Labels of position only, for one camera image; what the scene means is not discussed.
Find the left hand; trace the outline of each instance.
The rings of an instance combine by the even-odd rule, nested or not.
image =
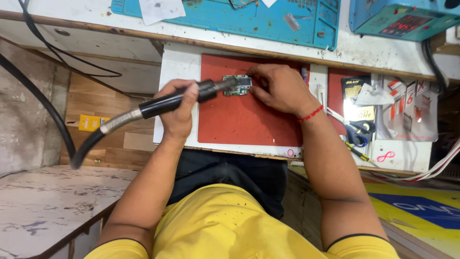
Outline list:
[[[154,99],[174,93],[177,89],[187,87],[179,108],[160,115],[163,122],[163,140],[185,143],[192,130],[192,108],[198,99],[198,85],[195,80],[174,79],[155,94]]]

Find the yellow t-shirt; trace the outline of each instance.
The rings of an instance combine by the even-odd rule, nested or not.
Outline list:
[[[148,259],[138,242],[105,243],[85,259]],[[247,191],[228,184],[202,187],[165,208],[155,233],[153,258],[396,259],[395,249],[374,236],[353,236],[320,252],[295,230],[268,215]]]

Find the black pants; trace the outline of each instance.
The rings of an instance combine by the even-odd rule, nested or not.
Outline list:
[[[269,215],[281,218],[287,170],[283,160],[184,149],[168,205],[203,186],[226,183],[245,189]]]

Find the blue silicone mat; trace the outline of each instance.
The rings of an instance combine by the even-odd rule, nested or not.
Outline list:
[[[259,3],[233,10],[228,2],[189,0],[183,2],[185,17],[163,21],[321,49],[329,46],[331,51],[337,47],[340,0],[278,0],[270,8]],[[142,17],[138,0],[112,0],[111,9]],[[283,18],[288,13],[310,18],[296,18],[301,28],[294,32]]]

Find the blue logo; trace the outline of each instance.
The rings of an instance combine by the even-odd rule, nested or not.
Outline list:
[[[445,229],[460,230],[460,209],[418,196],[375,194],[369,196],[388,203]]]

